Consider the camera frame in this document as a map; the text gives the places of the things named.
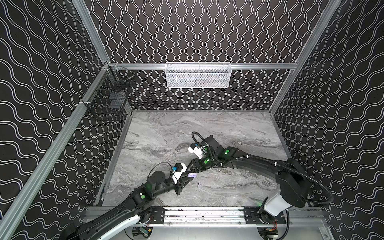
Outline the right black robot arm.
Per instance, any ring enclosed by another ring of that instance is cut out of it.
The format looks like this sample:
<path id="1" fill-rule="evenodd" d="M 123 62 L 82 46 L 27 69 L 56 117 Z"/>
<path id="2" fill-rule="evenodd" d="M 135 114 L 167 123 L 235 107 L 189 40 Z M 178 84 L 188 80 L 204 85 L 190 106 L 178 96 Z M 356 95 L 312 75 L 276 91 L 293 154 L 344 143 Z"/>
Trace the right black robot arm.
<path id="1" fill-rule="evenodd" d="M 274 180 L 280 189 L 266 197 L 260 216 L 276 217 L 290 207 L 306 206 L 310 180 L 294 159 L 270 160 L 248 154 L 235 147 L 224 148 L 210 135 L 201 143 L 194 141 L 188 151 L 197 157 L 188 165 L 190 173 L 201 173 L 209 169 L 240 169 Z"/>

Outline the purple earbud charging case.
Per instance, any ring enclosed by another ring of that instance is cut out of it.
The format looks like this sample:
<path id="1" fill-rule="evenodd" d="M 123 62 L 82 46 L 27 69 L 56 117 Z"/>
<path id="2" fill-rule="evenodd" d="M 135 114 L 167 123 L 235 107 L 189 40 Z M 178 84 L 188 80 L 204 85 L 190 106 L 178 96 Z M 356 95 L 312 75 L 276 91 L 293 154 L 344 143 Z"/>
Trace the purple earbud charging case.
<path id="1" fill-rule="evenodd" d="M 197 175 L 198 175 L 197 173 L 188 173 L 189 178 L 196 178 Z"/>

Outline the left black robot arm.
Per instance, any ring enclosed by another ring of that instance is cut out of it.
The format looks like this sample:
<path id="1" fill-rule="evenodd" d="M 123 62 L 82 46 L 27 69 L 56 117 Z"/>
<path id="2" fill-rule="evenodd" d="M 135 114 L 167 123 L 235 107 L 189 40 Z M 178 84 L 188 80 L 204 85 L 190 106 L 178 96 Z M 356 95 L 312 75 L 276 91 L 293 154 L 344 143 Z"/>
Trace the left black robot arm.
<path id="1" fill-rule="evenodd" d="M 110 240 L 124 229 L 139 222 L 146 222 L 150 218 L 151 205 L 157 196 L 172 190 L 179 195 L 196 175 L 172 172 L 167 179 L 164 172 L 156 171 L 118 206 L 85 224 L 66 227 L 59 239 Z"/>

